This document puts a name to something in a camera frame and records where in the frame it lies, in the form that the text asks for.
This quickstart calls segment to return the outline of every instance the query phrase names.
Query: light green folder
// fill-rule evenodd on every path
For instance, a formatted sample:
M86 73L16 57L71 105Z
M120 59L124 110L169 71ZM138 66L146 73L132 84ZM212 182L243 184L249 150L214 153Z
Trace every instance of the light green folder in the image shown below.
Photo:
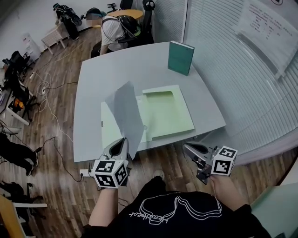
M152 139L195 128L179 85L143 90L143 94L147 99Z
M141 143L195 129L179 85L143 90L136 99L145 128ZM105 148L122 136L105 102L101 103L101 115Z

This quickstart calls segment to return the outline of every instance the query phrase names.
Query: desk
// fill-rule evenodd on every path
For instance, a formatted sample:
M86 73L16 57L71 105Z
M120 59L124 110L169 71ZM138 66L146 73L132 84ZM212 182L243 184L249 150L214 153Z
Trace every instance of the desk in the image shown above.
M60 23L59 25L55 26L51 30L47 32L46 37L41 39L41 41L46 45L49 52L53 55L53 51L51 50L51 45L58 43L58 41L61 42L63 48L65 48L65 45L63 43L63 38L68 37L68 33L66 31L66 28L64 26L64 23Z
M113 16L113 17L122 16L122 15L131 16L137 20L141 18L144 15L144 13L143 11L134 10L134 9L119 10L119 11L108 13L108 16Z
M225 121L208 88L192 67L188 76L168 69L169 42L115 51L82 63L74 109L74 161L98 159L103 152L101 102L127 81L142 90L179 85L195 130L141 143L138 150L188 139L222 126Z
M0 115L4 112L7 111L9 112L13 117L15 117L17 120L19 120L21 123L25 124L25 125L29 125L30 122L26 121L25 119L23 119L21 116L19 116L18 114L16 114L15 112L13 112L10 108L9 108L9 104L12 103L14 101L14 96L12 94L12 90L10 88L6 89L5 91L3 91L2 93L5 93L5 98L3 100L3 103L0 105Z

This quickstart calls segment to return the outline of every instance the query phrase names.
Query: shoe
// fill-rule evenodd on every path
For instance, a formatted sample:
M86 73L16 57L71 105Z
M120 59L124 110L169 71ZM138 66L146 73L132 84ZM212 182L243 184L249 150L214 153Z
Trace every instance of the shoe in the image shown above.
M36 152L35 152L35 154L36 154L36 162L35 162L34 166L37 167L39 164L39 160L38 160L38 154Z
M34 169L34 166L32 165L31 170L29 170L29 171L27 170L27 171L26 171L26 176L27 176L27 177L31 175L31 172L33 171L33 169Z
M156 170L153 174L153 178L157 177L157 176L160 176L164 182L164 178L165 178L165 175L164 175L164 172L162 170Z

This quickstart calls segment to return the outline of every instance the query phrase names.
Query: white t-shirt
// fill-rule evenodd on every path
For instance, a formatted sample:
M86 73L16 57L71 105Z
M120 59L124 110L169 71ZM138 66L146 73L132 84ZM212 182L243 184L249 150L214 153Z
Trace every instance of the white t-shirt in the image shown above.
M102 20L105 19L116 19L115 17L105 16ZM124 49L127 44L119 44L118 40L124 35L123 29L119 21L108 20L103 23L102 28L102 46L109 45L108 48L111 51L117 51Z

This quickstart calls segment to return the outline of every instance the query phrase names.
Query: white print on t-shirt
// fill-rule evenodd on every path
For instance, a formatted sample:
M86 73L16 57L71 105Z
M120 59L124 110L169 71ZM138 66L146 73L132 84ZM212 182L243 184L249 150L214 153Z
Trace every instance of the white print on t-shirt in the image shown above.
M219 201L215 198L216 202L217 202L217 210L213 210L213 211L210 211L210 212L198 212L196 211L195 209L193 209L191 207L191 205L188 203L187 200L181 198L180 196L177 196L174 200L174 210L168 214L165 214L164 216L158 216L158 215L154 215L152 212L146 210L145 208L145 202L147 200L150 200L150 199L155 199L157 197L162 197L162 196L168 196L168 195L171 195L172 193L170 194L166 194L166 195L159 195L159 196L156 196L156 197L153 197L153 198L147 198L145 199L142 204L140 205L140 209L139 209L139 212L132 212L130 214L130 217L134 216L134 217L138 217L138 218L143 218L143 220L146 220L148 219L149 220L149 224L151 225L160 225L162 222L168 222L168 220L170 220L174 215L175 215L175 212L176 212L176 209L178 207L178 204L181 204L183 205L187 212L194 218L194 219L197 219L197 220L206 220L208 218L218 218L222 215L222 206L220 205Z

